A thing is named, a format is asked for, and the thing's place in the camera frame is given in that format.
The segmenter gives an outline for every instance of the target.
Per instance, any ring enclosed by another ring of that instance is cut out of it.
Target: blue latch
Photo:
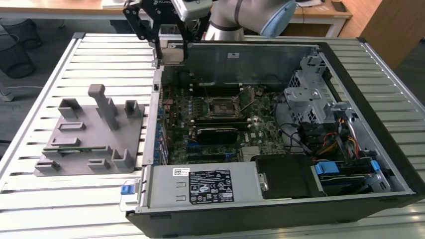
[[[314,165],[314,169],[318,175],[327,174],[327,173],[339,173],[336,163],[331,161],[318,162]]]
[[[314,169],[315,169],[315,173],[316,173],[316,175],[319,175],[319,174],[322,174],[322,173],[323,173],[323,170],[320,169],[320,167],[319,167],[319,165],[318,165],[318,164],[315,164],[315,165],[314,165]]]
[[[374,171],[378,171],[380,169],[380,167],[378,165],[378,162],[375,160],[371,160],[370,164],[371,164],[371,167],[372,167]]]
[[[121,186],[121,195],[134,194],[134,185],[122,185]]]

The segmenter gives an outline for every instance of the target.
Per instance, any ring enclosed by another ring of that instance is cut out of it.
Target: wire mesh trash bin
[[[25,49],[34,49],[42,44],[30,19],[1,18],[0,25],[7,34],[18,36]]]
[[[21,78],[34,70],[15,35],[0,34],[0,69],[10,78]]]

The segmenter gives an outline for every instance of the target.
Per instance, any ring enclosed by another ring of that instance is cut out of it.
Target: metal table
[[[263,40],[249,37],[247,40]],[[326,41],[366,99],[425,178],[425,109],[382,63],[367,44],[355,39],[282,37],[273,41]],[[90,84],[103,84],[115,104],[137,99],[149,106],[151,50],[130,34],[86,34],[74,38],[47,79],[0,161],[1,238],[142,239],[142,233],[119,212],[119,186],[139,177],[130,174],[34,177],[33,166],[54,127],[59,100],[73,97],[94,104],[86,95]],[[343,99],[342,90],[336,87]],[[146,107],[143,121],[149,117]],[[143,136],[139,135],[139,166]],[[425,206],[384,210],[355,223],[262,230],[198,238],[423,238]]]

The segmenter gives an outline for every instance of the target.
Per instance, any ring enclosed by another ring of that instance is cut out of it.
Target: floor
[[[10,79],[0,71],[0,80],[6,87],[43,86],[74,32],[114,33],[114,29],[106,20],[66,20],[62,29],[58,28],[59,20],[38,19],[34,22],[42,40],[42,46],[27,51],[35,65],[35,72],[25,78]],[[425,43],[422,42],[395,69],[396,75],[422,103],[425,103],[423,65]],[[10,89],[14,94],[14,101],[9,103],[0,101],[0,139],[13,139],[39,90],[38,88]],[[6,144],[0,143],[0,155],[3,154],[5,150]]]

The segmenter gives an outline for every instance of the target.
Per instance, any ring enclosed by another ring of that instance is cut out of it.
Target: warning label
[[[189,173],[191,204],[233,202],[230,170]]]

